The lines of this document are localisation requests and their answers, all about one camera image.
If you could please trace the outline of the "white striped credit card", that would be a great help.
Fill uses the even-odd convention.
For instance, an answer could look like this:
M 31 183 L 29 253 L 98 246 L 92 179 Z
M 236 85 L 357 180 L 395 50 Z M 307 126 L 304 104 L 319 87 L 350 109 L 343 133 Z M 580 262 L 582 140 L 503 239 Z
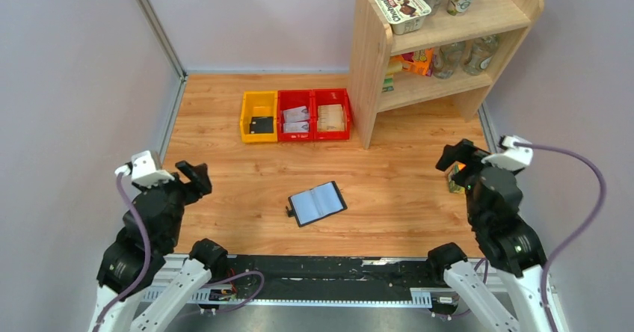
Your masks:
M 299 106 L 282 110 L 285 123 L 298 123 L 310 119 L 310 110 L 307 106 Z

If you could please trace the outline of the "black leather card holder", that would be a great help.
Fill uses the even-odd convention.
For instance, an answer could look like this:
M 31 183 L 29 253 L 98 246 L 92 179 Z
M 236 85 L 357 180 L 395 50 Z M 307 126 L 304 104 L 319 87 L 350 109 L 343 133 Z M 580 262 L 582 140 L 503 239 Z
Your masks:
M 299 227 L 313 224 L 348 208 L 335 181 L 326 182 L 288 198 L 286 214 Z

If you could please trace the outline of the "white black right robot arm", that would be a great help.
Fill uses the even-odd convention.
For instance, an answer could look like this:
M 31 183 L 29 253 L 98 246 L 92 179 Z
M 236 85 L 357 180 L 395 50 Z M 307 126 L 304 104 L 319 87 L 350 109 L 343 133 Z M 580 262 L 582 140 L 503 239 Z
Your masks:
M 428 252 L 426 274 L 434 285 L 457 292 L 489 331 L 560 331 L 541 240 L 519 215 L 523 193 L 516 176 L 531 164 L 533 151 L 516 136 L 506 136 L 501 143 L 500 153 L 489 153 L 467 139 L 446 145 L 436 168 L 446 171 L 463 164 L 452 181 L 464 188 L 475 240 L 496 269 L 514 312 L 495 297 L 455 243 Z

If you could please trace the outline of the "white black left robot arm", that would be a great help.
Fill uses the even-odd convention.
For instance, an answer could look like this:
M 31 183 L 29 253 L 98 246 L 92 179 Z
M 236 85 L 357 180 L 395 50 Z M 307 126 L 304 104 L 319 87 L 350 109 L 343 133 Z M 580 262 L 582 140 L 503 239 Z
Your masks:
M 185 207 L 212 193 L 207 164 L 180 161 L 176 169 L 170 173 L 148 158 L 116 169 L 116 188 L 128 210 L 102 256 L 90 331 L 164 331 L 199 288 L 226 278 L 227 250 L 201 239 L 163 293 L 142 314 L 135 313 L 175 250 Z

